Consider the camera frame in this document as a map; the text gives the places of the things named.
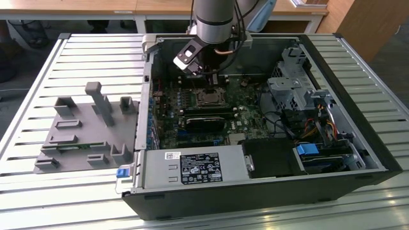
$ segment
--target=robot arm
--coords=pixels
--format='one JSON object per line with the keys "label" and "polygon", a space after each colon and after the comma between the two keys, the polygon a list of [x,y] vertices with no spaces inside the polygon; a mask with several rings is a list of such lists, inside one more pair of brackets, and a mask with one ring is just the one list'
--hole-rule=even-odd
{"label": "robot arm", "polygon": [[[276,0],[196,0],[197,36],[173,59],[178,68],[193,75],[214,74],[225,69],[229,64],[220,68],[220,63],[241,48],[245,31],[261,31],[274,4]],[[238,41],[238,45],[228,50],[232,41]]]}

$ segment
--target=white sticker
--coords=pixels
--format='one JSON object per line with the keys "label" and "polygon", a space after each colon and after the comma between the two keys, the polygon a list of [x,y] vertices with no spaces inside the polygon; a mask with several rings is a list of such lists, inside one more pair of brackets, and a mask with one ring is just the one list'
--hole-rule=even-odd
{"label": "white sticker", "polygon": [[133,13],[132,11],[114,11],[114,13]]}
{"label": "white sticker", "polygon": [[180,159],[180,152],[165,152],[165,160]]}

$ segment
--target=barcode sticker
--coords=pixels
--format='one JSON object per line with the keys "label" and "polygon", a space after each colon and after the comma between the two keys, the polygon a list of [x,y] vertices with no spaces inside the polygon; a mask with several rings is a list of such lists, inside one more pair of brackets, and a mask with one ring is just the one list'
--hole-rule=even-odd
{"label": "barcode sticker", "polygon": [[165,160],[180,159],[180,152],[165,152]]}

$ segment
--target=gray plastic block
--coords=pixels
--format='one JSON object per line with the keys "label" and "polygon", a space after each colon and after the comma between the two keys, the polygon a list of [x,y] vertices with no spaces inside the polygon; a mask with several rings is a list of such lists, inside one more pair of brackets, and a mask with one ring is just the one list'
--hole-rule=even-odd
{"label": "gray plastic block", "polygon": [[132,160],[132,153],[125,144],[122,145],[121,152],[116,149],[116,146],[112,145],[110,156],[117,164],[125,164]]}
{"label": "gray plastic block", "polygon": [[50,136],[49,143],[50,144],[72,144],[78,141],[78,138],[76,135],[68,135],[68,136]]}
{"label": "gray plastic block", "polygon": [[[90,94],[100,92],[98,84],[93,89]],[[41,161],[41,164],[36,163],[40,167],[35,167],[35,173],[109,169],[132,163],[138,102],[125,98],[120,102],[110,103],[112,126],[105,125],[102,114],[94,113],[93,105],[93,103],[80,103],[70,108],[76,119],[64,119],[56,115],[37,159],[53,158],[58,166],[45,167]],[[89,159],[89,156],[101,154],[104,157],[100,160]]]}
{"label": "gray plastic block", "polygon": [[58,97],[53,108],[62,119],[69,119],[73,118],[72,108],[76,106],[70,97]]}
{"label": "gray plastic block", "polygon": [[52,157],[37,158],[35,166],[41,170],[54,170],[58,167],[58,162]]}
{"label": "gray plastic block", "polygon": [[64,129],[64,128],[80,128],[81,126],[82,126],[82,123],[80,120],[64,120],[64,121],[58,121],[54,127],[57,129]]}
{"label": "gray plastic block", "polygon": [[132,97],[121,97],[120,102],[121,102],[120,107],[122,114],[136,114]]}
{"label": "gray plastic block", "polygon": [[108,97],[102,96],[102,94],[101,94],[101,83],[97,82],[97,81],[86,83],[85,93],[89,96],[92,96],[92,99],[94,101],[94,107],[97,107],[97,110],[98,110],[98,113],[102,116],[105,125],[113,126],[114,122],[113,122],[113,118],[112,118],[112,115],[110,115],[112,106],[110,106]]}
{"label": "gray plastic block", "polygon": [[70,38],[70,33],[61,33],[58,39],[68,39]]}
{"label": "gray plastic block", "polygon": [[105,157],[105,155],[102,153],[101,154],[89,154],[86,162],[92,166],[100,166],[100,165],[109,164],[109,161],[108,161],[108,159],[106,159],[106,157]]}

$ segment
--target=motherboard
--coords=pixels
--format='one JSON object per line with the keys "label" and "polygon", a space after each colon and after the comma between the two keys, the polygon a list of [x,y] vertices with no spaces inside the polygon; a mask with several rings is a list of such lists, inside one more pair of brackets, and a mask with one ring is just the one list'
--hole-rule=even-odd
{"label": "motherboard", "polygon": [[154,81],[160,149],[236,145],[269,137],[258,108],[261,83],[245,75],[217,76],[213,81],[213,87],[201,76]]}

